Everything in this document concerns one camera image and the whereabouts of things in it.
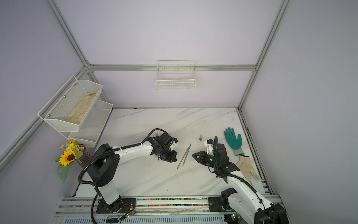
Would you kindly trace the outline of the yellow pencil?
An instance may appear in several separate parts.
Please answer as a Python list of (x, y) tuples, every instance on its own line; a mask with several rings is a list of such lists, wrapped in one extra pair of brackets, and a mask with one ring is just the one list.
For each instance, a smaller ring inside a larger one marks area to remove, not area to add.
[(184, 158), (186, 157), (186, 155), (187, 155), (187, 153), (188, 153), (189, 149), (190, 149), (190, 146), (186, 149), (186, 151), (185, 151), (185, 153), (184, 153), (184, 155), (183, 155), (183, 157), (182, 157), (182, 159), (181, 159), (181, 161), (180, 161), (179, 165), (177, 166), (176, 170), (178, 170), (178, 169), (179, 169), (179, 167), (181, 166), (181, 164), (183, 163)]

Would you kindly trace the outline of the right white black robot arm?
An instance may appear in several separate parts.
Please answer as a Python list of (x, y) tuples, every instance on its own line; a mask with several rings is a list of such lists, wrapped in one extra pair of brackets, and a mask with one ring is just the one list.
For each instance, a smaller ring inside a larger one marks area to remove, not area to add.
[(244, 177), (240, 169), (229, 160), (225, 146), (210, 142), (206, 151), (192, 157), (213, 169), (216, 177), (229, 185), (220, 197), (208, 199), (211, 212), (235, 212), (248, 224), (288, 224), (286, 210), (261, 195)]

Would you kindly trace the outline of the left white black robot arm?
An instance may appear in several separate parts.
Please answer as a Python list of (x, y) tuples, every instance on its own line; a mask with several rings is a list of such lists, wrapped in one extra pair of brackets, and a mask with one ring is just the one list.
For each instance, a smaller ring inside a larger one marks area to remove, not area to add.
[(177, 152), (174, 148), (178, 140), (167, 132), (160, 136), (152, 137), (150, 134), (140, 143), (111, 147), (103, 144), (92, 156), (91, 165), (86, 173), (94, 183), (94, 190), (101, 197), (100, 209), (109, 213), (123, 212), (124, 208), (132, 208), (133, 203), (125, 204), (116, 189), (113, 178), (119, 165), (143, 156), (156, 155), (160, 160), (176, 162)]

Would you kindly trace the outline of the green rubber glove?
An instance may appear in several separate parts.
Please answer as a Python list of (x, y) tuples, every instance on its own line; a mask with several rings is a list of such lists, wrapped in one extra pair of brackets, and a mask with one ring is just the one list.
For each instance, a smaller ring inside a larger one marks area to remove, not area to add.
[(230, 148), (233, 150), (234, 154), (236, 156), (239, 155), (245, 155), (245, 153), (242, 150), (242, 137), (240, 134), (236, 135), (233, 128), (226, 128), (224, 131), (225, 139), (230, 146)]

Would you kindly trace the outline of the beige fabric glove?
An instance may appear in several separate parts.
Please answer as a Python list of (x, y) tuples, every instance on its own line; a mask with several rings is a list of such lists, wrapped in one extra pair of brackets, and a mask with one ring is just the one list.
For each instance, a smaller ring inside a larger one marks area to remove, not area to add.
[(237, 167), (242, 172), (244, 178), (252, 184), (251, 178), (253, 178), (256, 181), (260, 180), (259, 175), (255, 171), (254, 167), (252, 166), (250, 162), (250, 157), (245, 155), (239, 155), (239, 161), (236, 164)]

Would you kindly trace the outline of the lower white mesh shelf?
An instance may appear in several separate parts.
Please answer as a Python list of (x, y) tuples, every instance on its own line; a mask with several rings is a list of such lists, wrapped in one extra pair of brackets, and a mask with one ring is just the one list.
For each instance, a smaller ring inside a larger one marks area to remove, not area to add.
[(77, 139), (87, 148), (95, 148), (112, 110), (113, 104), (98, 99), (89, 108), (77, 132), (59, 132), (59, 134), (67, 140)]

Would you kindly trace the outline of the white mesh shelf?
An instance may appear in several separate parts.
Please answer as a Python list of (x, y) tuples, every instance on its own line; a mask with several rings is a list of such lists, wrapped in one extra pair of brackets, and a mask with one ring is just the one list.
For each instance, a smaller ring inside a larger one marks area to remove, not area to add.
[(77, 139), (87, 148), (95, 148), (112, 110), (113, 104), (98, 99), (89, 108), (77, 132), (59, 132), (59, 134), (67, 140)]
[(89, 80), (77, 79), (75, 76), (72, 76), (63, 85), (62, 89), (57, 92), (58, 96), (54, 96), (40, 112), (38, 112), (38, 117), (58, 132), (77, 132), (87, 113), (79, 125), (65, 121), (66, 117), (76, 106), (80, 97), (87, 92), (98, 91), (97, 96), (92, 102), (93, 104), (98, 100), (102, 90), (103, 86), (101, 84)]

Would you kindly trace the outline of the dark ribbed vase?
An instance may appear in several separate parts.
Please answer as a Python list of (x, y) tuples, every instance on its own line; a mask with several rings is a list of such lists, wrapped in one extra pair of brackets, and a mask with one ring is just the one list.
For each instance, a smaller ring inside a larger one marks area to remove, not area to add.
[(77, 160), (82, 169), (84, 169), (88, 165), (88, 163), (91, 161), (92, 156), (93, 155), (87, 151), (83, 152), (83, 155)]

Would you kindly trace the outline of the artificial sunflower bouquet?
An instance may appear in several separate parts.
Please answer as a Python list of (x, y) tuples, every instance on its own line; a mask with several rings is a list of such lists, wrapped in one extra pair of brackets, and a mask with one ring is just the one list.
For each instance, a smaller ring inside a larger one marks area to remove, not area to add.
[(78, 139), (68, 140), (65, 145), (61, 145), (63, 153), (55, 160), (59, 164), (57, 175), (65, 183), (75, 162), (80, 162), (84, 154), (85, 147), (79, 143)]

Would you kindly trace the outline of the beige glove in shelf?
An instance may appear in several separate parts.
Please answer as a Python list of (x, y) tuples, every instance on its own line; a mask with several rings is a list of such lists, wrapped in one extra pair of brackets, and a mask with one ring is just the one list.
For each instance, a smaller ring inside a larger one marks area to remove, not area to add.
[(76, 106), (66, 117), (65, 121), (79, 125), (97, 94), (98, 91), (87, 92), (82, 97), (80, 97)]

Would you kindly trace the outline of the upper white mesh shelf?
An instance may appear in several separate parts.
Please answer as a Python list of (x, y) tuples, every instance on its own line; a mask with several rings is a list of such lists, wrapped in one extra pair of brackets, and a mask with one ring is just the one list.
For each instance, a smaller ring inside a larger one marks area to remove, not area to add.
[(87, 113), (79, 125), (65, 121), (66, 117), (76, 106), (80, 97), (87, 92), (98, 91), (97, 96), (92, 102), (93, 104), (98, 100), (102, 90), (103, 86), (101, 84), (89, 80), (77, 79), (75, 76), (72, 76), (63, 85), (62, 89), (57, 92), (58, 96), (54, 96), (40, 112), (38, 112), (38, 117), (58, 132), (77, 132)]

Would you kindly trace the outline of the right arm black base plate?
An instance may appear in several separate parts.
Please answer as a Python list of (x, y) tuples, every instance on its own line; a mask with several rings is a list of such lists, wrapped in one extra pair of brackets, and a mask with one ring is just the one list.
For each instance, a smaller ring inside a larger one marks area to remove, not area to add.
[(222, 197), (209, 197), (208, 198), (210, 212), (229, 212), (232, 208), (229, 206), (228, 201)]

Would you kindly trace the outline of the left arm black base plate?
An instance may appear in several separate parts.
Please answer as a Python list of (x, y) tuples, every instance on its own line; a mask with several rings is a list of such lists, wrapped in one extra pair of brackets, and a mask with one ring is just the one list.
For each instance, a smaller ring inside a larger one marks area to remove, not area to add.
[(97, 214), (128, 214), (134, 211), (137, 200), (135, 198), (122, 198), (112, 204), (107, 204), (104, 199), (98, 201)]

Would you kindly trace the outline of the aluminium front rail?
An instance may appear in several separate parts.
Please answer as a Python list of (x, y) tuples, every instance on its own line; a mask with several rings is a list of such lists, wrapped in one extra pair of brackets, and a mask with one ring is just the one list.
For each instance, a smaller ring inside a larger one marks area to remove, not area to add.
[[(100, 197), (65, 197), (52, 219), (52, 224), (247, 224), (235, 212), (210, 212), (208, 198), (212, 196), (123, 197), (137, 200), (128, 214), (97, 214)], [(264, 195), (274, 204), (282, 201), (278, 195)]]

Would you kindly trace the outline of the aluminium frame profile back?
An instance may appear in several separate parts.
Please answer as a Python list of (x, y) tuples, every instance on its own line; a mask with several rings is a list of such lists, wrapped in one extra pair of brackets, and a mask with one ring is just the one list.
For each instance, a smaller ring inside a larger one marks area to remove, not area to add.
[(196, 70), (196, 71), (255, 71), (256, 65), (249, 64), (93, 64), (87, 67), (91, 71), (156, 71)]

